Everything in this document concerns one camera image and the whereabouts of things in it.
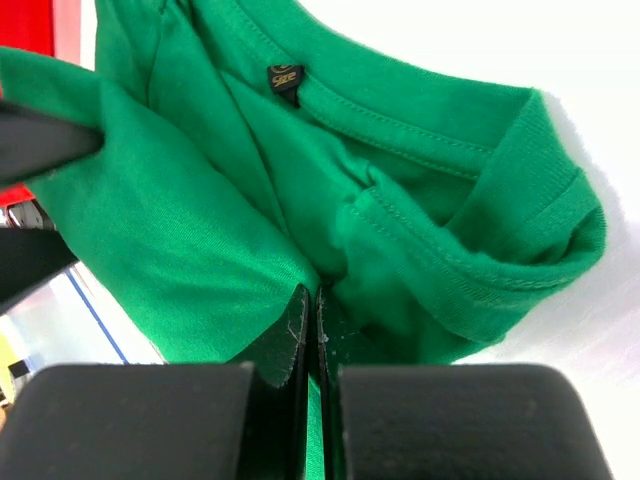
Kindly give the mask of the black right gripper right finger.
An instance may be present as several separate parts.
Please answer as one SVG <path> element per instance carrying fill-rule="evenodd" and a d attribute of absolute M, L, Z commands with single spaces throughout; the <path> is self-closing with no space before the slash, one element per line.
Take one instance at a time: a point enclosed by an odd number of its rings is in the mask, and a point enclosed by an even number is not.
<path fill-rule="evenodd" d="M 535 364 L 389 366 L 328 287 L 315 336 L 329 479 L 607 479 L 569 380 Z"/>

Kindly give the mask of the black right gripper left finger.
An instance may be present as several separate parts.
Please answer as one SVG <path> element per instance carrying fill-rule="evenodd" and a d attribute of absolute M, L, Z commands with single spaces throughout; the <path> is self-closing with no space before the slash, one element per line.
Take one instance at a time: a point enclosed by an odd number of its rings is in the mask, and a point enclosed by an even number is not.
<path fill-rule="evenodd" d="M 224 364 L 59 365 L 1 433 L 5 479 L 300 479 L 310 294 Z"/>

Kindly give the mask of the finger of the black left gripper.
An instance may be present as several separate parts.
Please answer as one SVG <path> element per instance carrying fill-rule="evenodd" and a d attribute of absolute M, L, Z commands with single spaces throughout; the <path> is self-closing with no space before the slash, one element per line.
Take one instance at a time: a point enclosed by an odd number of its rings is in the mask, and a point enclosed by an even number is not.
<path fill-rule="evenodd" d="M 94 128 L 1 101 L 1 184 L 14 185 L 98 152 Z"/>
<path fill-rule="evenodd" d="M 1 314 L 78 261 L 55 230 L 1 229 Z"/>

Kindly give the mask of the green t shirt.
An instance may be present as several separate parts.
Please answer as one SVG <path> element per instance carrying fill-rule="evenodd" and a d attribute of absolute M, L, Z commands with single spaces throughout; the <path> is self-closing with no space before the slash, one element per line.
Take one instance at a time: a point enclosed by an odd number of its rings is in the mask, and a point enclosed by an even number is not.
<path fill-rule="evenodd" d="M 300 479 L 329 479 L 321 287 L 386 365 L 453 366 L 604 253 L 537 90 L 386 57 L 295 1 L 96 10 L 93 69 L 1 51 L 1 101 L 104 135 L 20 183 L 164 364 L 230 362 L 309 291 Z"/>

